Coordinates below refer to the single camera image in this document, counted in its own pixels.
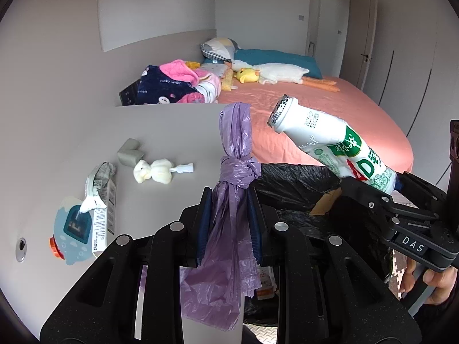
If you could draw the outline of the orange ribbed cap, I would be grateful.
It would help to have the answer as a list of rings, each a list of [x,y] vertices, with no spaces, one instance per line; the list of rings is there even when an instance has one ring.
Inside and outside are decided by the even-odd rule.
[[[49,238],[49,246],[53,255],[58,259],[65,259],[64,255],[58,248],[57,242],[55,241],[55,237],[52,236]]]

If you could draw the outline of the white red paper carton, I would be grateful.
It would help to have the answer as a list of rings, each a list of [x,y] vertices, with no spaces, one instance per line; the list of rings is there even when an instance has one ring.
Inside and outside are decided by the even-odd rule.
[[[259,266],[260,287],[256,290],[258,300],[268,300],[275,296],[277,284],[271,266]]]

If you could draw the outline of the light blue shaped card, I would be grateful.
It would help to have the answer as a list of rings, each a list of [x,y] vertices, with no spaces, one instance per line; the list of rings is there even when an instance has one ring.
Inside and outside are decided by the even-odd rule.
[[[61,201],[55,216],[53,236],[67,265],[95,258],[92,246],[93,215],[91,212],[81,213],[81,204],[81,200],[67,196]]]

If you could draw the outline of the white goose plush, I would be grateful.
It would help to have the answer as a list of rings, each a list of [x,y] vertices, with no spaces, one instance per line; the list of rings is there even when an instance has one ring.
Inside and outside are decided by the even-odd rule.
[[[308,69],[294,64],[267,63],[250,65],[241,60],[233,60],[231,62],[231,69],[233,72],[243,68],[251,68],[260,71],[258,83],[262,85],[275,85],[279,82],[286,82],[322,89],[328,92],[340,91],[335,81],[311,78],[306,75],[309,72]]]

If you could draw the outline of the yellow long plush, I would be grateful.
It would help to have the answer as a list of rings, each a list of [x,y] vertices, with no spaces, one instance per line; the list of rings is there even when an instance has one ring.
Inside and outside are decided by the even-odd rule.
[[[228,68],[225,70],[223,76],[220,78],[220,83],[221,90],[225,92],[230,92],[237,88],[237,86],[234,85],[234,72],[232,69]]]

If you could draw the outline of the grey corner guard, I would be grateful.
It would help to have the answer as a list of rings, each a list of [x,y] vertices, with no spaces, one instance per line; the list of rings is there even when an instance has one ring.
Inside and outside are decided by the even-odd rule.
[[[117,151],[117,158],[120,164],[127,167],[135,167],[143,158],[144,153],[139,150],[140,142],[128,138]]]

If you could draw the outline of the navy pink clothes pile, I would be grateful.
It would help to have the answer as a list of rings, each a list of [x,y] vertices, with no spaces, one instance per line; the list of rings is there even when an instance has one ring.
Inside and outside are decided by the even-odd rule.
[[[136,105],[214,103],[222,91],[220,78],[184,60],[148,65],[139,79]]]

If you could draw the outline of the silver snack wrapper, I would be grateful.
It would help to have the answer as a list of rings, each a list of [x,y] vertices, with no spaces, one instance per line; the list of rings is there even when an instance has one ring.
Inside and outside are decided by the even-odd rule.
[[[117,186],[114,182],[116,167],[103,162],[85,181],[85,198],[78,212],[91,217],[91,251],[95,257],[102,254],[115,239],[115,203]]]

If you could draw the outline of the teal pillow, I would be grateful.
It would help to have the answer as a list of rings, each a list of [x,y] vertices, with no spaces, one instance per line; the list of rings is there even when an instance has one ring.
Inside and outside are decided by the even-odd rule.
[[[315,79],[323,78],[315,59],[305,55],[290,54],[279,50],[239,49],[235,52],[234,59],[250,65],[267,63],[297,65],[309,70],[307,76]]]

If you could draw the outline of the black wall socket panel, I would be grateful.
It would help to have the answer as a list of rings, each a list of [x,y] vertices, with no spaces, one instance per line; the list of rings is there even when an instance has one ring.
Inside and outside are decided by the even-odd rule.
[[[136,104],[140,82],[141,80],[138,79],[119,92],[120,103],[122,106],[133,106]]]

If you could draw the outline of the white foam knot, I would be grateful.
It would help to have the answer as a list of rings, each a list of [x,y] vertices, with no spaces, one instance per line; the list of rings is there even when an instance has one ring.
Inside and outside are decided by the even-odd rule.
[[[170,184],[174,173],[192,173],[194,164],[188,163],[185,165],[174,166],[168,159],[155,160],[149,164],[145,160],[140,160],[133,169],[133,176],[137,183],[152,179],[157,183]]]

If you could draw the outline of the patterned grey yellow pillow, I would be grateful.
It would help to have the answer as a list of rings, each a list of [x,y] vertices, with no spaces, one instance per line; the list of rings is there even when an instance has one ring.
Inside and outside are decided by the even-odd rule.
[[[234,54],[240,49],[238,44],[229,38],[215,37],[200,44],[203,56],[211,61],[234,60]]]

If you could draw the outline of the white green drink bottle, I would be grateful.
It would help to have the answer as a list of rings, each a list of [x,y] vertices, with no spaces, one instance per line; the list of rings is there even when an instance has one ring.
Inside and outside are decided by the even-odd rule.
[[[397,174],[344,120],[301,106],[283,95],[269,116],[269,127],[286,134],[301,151],[336,176],[353,177],[386,194],[395,189]]]

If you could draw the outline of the purple plastic bag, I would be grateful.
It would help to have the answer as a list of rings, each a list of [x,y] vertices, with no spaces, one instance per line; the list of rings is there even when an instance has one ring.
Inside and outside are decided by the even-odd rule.
[[[223,145],[220,177],[212,191],[211,231],[201,264],[180,270],[183,317],[214,329],[234,329],[244,297],[260,287],[247,220],[247,190],[260,176],[252,155],[250,106],[233,103],[219,115]]]

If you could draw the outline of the bed with pink sheet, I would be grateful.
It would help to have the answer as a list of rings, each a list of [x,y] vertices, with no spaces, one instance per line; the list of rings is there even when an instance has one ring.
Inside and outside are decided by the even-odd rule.
[[[235,82],[236,89],[221,92],[217,101],[250,105],[252,154],[259,162],[322,165],[316,154],[323,152],[332,160],[363,158],[366,172],[376,159],[396,172],[412,171],[412,146],[400,127],[354,85],[336,82],[337,92]]]

